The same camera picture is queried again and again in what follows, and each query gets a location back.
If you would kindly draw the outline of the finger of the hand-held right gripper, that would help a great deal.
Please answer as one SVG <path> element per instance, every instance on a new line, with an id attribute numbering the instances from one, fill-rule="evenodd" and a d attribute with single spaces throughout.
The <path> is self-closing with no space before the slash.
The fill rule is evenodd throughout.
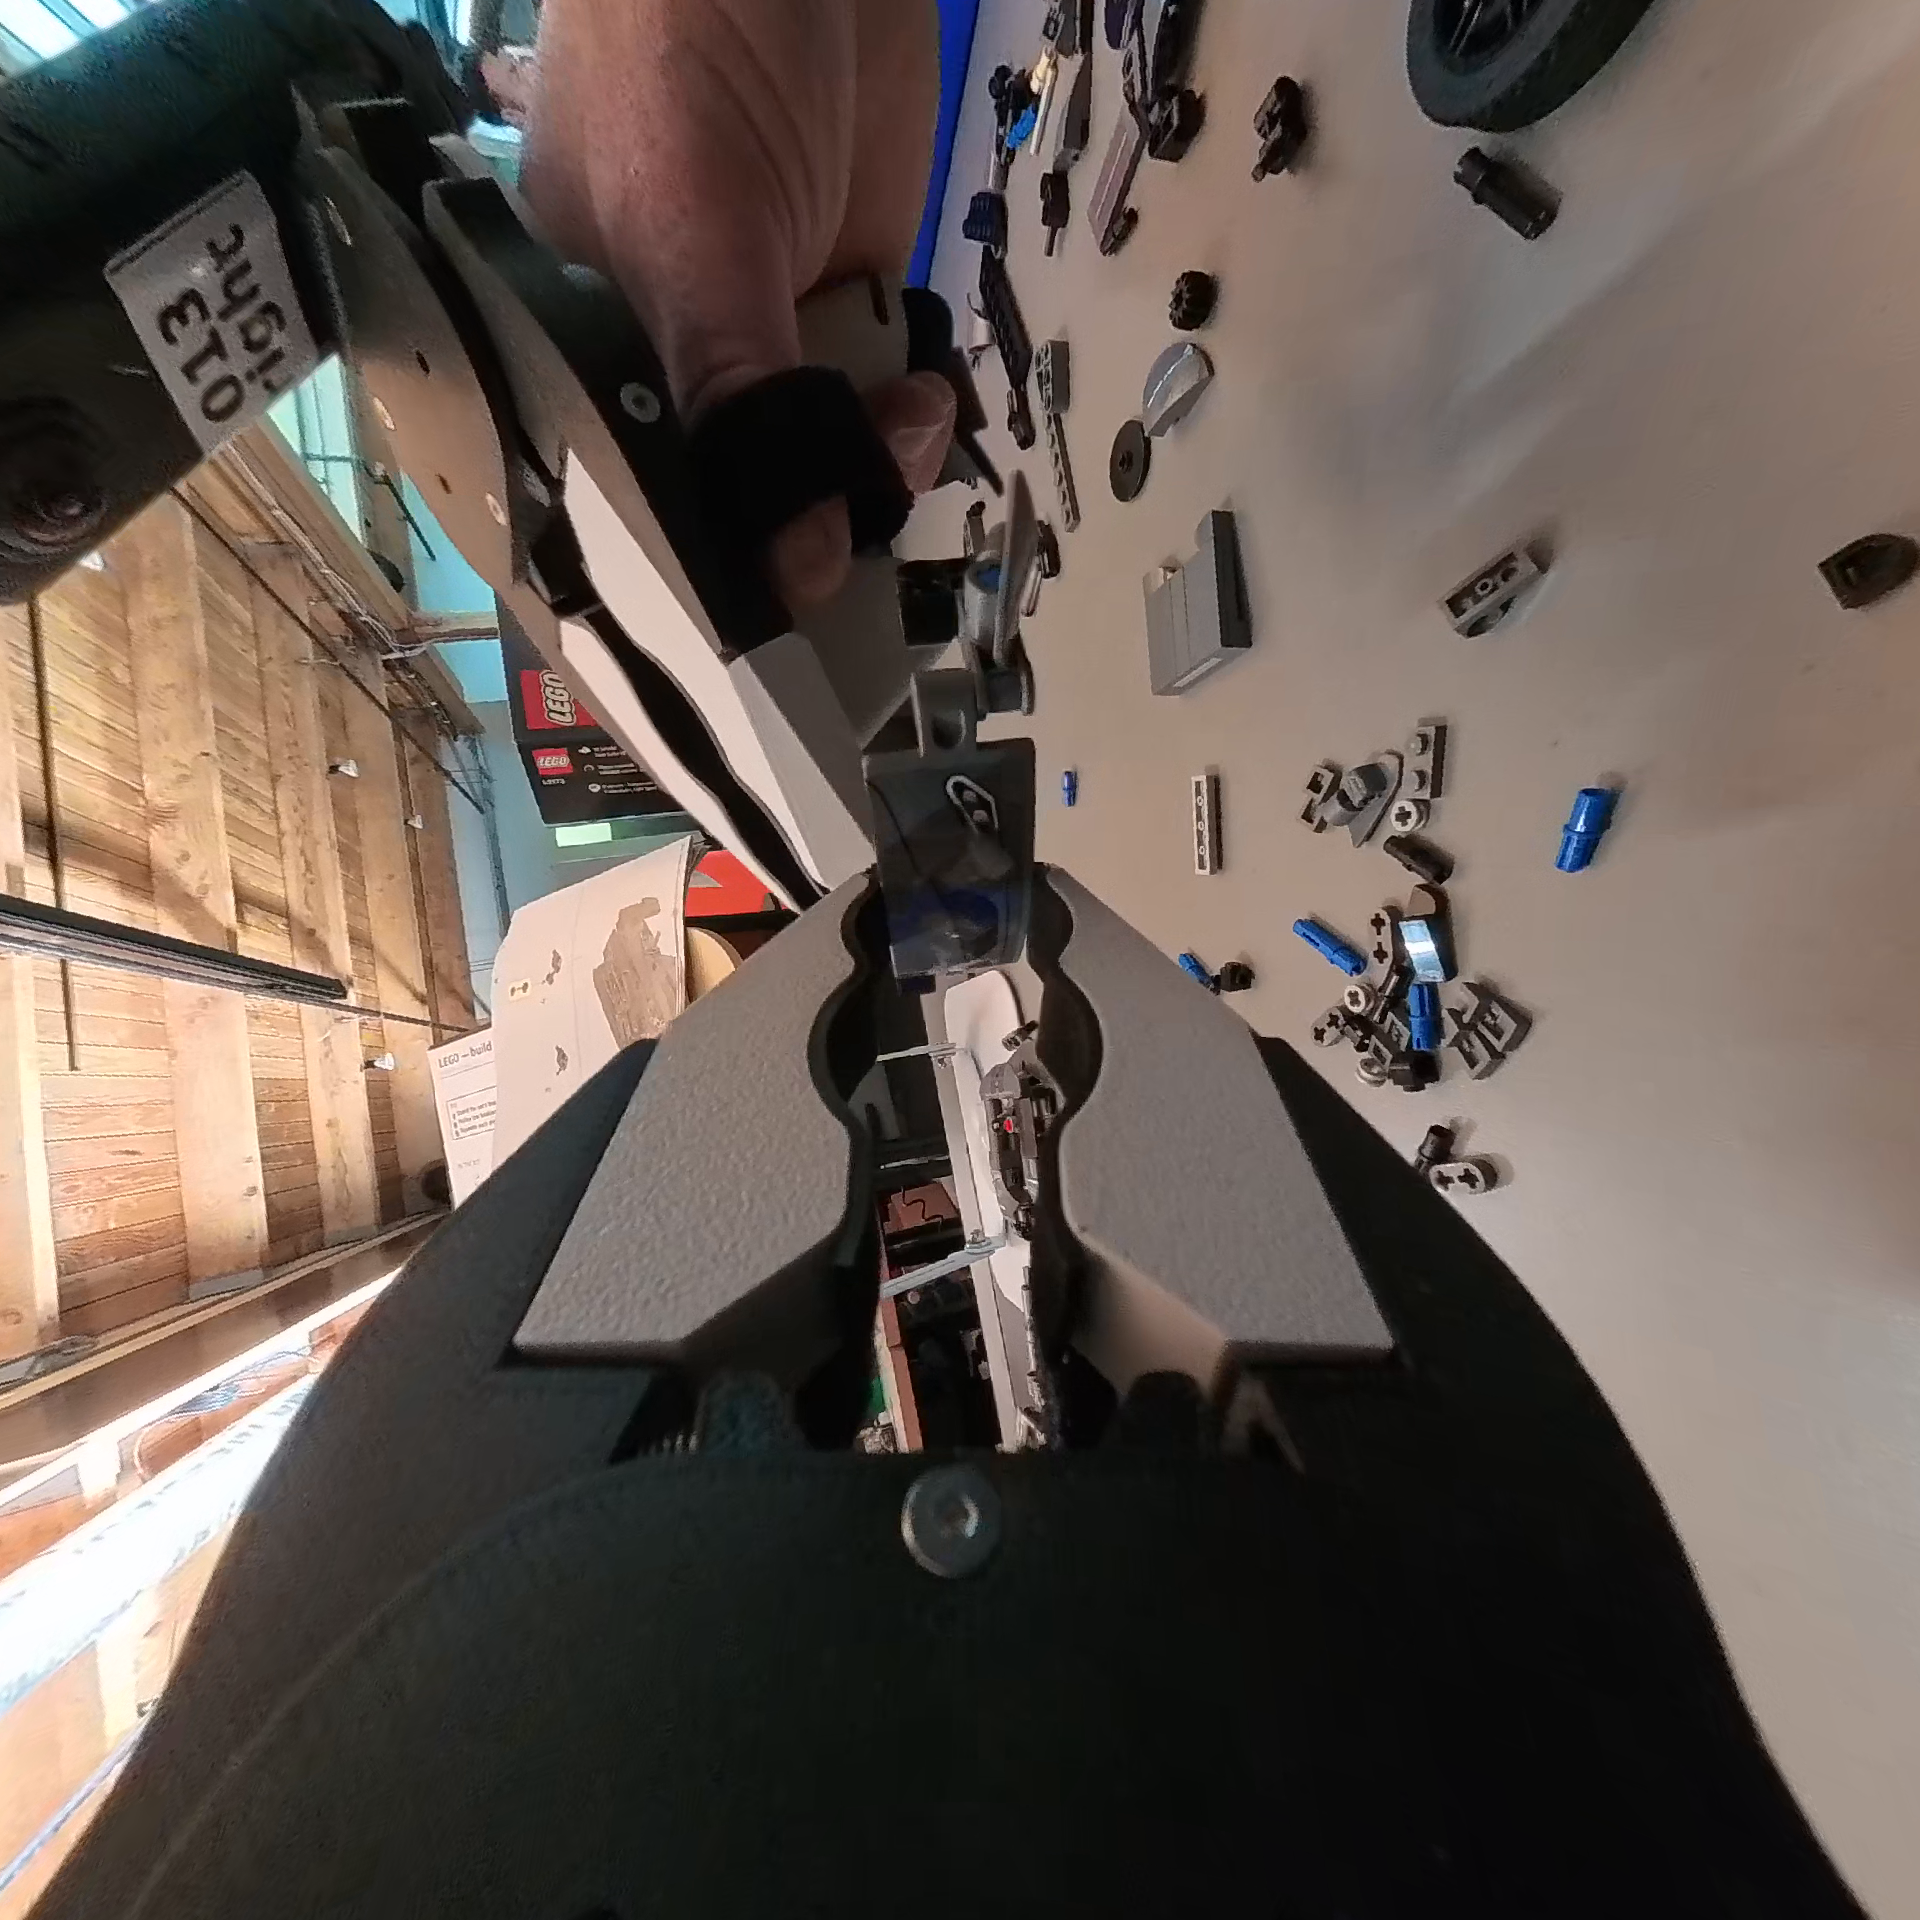
<path id="1" fill-rule="evenodd" d="M 858 741 L 804 635 L 729 651 L 652 506 L 612 460 L 567 457 L 562 506 L 594 607 L 693 705 L 748 792 L 824 886 L 877 862 Z"/>
<path id="2" fill-rule="evenodd" d="M 794 912 L 824 898 L 824 886 L 787 847 L 772 814 L 726 764 L 693 705 L 646 661 L 605 607 L 567 621 L 536 591 L 495 596 L 531 635 L 537 654 L 585 699 L 605 730 L 658 780 L 697 831 L 734 848 Z"/>

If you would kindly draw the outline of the black lego axle connector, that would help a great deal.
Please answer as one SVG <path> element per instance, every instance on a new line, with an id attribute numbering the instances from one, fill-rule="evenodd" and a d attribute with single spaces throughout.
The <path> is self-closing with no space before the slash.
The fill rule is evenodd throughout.
<path id="1" fill-rule="evenodd" d="M 1466 146 L 1453 161 L 1453 184 L 1517 242 L 1541 242 L 1562 210 L 1562 191 L 1503 149 Z"/>

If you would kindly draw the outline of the black lego beam with holes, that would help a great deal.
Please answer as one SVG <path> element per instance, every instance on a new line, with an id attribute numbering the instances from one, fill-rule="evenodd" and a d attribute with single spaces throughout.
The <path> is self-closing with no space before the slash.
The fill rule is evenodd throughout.
<path id="1" fill-rule="evenodd" d="M 1035 417 L 1033 417 L 1033 335 L 1006 272 L 1006 257 L 985 244 L 981 251 L 981 279 L 974 279 L 981 314 L 986 318 L 1006 387 L 1009 387 L 1009 436 L 1028 454 L 1035 444 Z"/>

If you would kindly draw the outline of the silver insulated pipe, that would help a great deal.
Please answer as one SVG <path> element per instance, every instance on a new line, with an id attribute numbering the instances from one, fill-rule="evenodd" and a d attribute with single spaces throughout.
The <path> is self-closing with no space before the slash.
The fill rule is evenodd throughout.
<path id="1" fill-rule="evenodd" d="M 200 1454 L 4 1573 L 4 1713 L 238 1521 L 316 1386 L 320 1376 L 306 1376 L 266 1399 Z"/>

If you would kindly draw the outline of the dark grey lego fender assembly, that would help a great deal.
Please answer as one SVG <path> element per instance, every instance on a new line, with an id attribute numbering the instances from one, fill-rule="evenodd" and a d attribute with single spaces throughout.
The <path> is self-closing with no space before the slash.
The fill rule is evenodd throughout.
<path id="1" fill-rule="evenodd" d="M 1035 876 L 1035 745 L 985 738 L 1035 712 L 1024 611 L 1044 574 L 1028 474 L 1006 519 L 968 512 L 962 556 L 902 561 L 906 689 L 862 752 L 877 814 L 877 886 L 902 992 L 1024 958 Z"/>

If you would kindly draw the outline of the orange box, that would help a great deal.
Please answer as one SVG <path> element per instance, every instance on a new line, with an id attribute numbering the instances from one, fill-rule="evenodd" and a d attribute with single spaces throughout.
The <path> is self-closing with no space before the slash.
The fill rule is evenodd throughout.
<path id="1" fill-rule="evenodd" d="M 756 876 L 734 848 L 701 848 L 685 872 L 685 920 L 761 920 L 790 915 L 790 903 Z"/>

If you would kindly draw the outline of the black lego set box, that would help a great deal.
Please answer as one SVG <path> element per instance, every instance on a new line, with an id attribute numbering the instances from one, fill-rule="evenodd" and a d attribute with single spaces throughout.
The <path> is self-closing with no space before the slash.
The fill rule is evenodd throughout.
<path id="1" fill-rule="evenodd" d="M 548 830 L 685 818 L 680 801 L 605 730 L 507 607 L 495 607 L 495 631 L 513 745 L 537 818 Z"/>

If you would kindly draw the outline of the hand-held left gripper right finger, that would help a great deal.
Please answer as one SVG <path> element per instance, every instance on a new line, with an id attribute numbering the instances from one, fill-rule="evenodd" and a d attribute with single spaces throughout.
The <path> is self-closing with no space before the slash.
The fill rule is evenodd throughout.
<path id="1" fill-rule="evenodd" d="M 1063 869 L 1035 876 L 1035 1344 L 1057 1454 L 1276 1454 L 1399 1395 L 1399 1337 L 1258 1034 Z"/>

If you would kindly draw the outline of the grey lego car model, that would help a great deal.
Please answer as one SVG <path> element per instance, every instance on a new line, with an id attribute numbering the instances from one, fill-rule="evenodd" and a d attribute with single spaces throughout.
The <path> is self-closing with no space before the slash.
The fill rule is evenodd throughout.
<path id="1" fill-rule="evenodd" d="M 1038 1220 L 1044 1166 L 1038 1146 L 1063 1116 L 1063 1090 L 1035 1052 L 1035 1021 L 1006 1039 L 1006 1055 L 981 1073 L 986 1123 L 986 1172 L 1002 1220 L 1033 1242 Z"/>

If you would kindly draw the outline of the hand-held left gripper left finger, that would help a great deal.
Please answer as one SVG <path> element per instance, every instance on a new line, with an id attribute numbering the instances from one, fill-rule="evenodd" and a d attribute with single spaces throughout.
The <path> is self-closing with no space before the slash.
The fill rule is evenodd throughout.
<path id="1" fill-rule="evenodd" d="M 877 876 L 849 876 L 656 1046 L 513 1331 L 542 1366 L 636 1363 L 680 1404 L 768 1381 L 856 1448 L 877 1371 Z"/>

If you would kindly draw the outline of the cluster of small lego connectors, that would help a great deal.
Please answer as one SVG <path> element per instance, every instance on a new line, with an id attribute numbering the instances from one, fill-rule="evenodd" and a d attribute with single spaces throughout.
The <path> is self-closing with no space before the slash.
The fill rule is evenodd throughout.
<path id="1" fill-rule="evenodd" d="M 1358 939 L 1366 977 L 1350 977 L 1342 997 L 1309 1028 L 1316 1048 L 1342 1048 L 1362 1087 L 1426 1090 L 1446 1079 L 1479 1083 L 1499 1073 L 1533 1033 L 1533 1014 L 1499 984 L 1456 965 L 1453 905 L 1446 887 L 1415 886 L 1403 903 L 1380 903 Z M 1446 1046 L 1415 1052 L 1405 1034 L 1405 988 L 1439 984 Z"/>

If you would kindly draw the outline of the white paper sign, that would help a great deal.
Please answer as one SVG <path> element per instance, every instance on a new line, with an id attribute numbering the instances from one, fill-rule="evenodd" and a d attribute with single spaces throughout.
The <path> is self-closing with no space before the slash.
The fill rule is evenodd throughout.
<path id="1" fill-rule="evenodd" d="M 495 1166 L 493 1028 L 427 1048 L 449 1203 L 463 1210 Z"/>

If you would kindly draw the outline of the grey curved lego slope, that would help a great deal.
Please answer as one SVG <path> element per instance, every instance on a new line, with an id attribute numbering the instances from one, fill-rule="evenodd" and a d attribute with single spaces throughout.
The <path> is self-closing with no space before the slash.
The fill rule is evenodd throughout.
<path id="1" fill-rule="evenodd" d="M 1173 340 L 1154 353 L 1144 395 L 1139 425 L 1146 442 L 1167 436 L 1214 387 L 1214 357 L 1201 340 Z"/>

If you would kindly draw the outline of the grey lego panel assembly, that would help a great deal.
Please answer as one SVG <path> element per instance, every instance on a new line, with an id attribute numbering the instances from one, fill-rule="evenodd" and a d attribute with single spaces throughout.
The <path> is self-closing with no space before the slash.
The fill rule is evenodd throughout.
<path id="1" fill-rule="evenodd" d="M 1232 508 L 1195 527 L 1195 553 L 1144 579 L 1146 686 L 1178 699 L 1254 643 Z"/>

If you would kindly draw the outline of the person's right hand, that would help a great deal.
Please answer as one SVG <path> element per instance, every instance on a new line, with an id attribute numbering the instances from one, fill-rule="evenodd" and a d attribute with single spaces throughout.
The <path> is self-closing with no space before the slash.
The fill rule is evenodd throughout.
<path id="1" fill-rule="evenodd" d="M 804 364 L 815 286 L 902 277 L 934 123 L 931 0 L 556 0 L 522 199 L 625 294 L 697 421 Z"/>

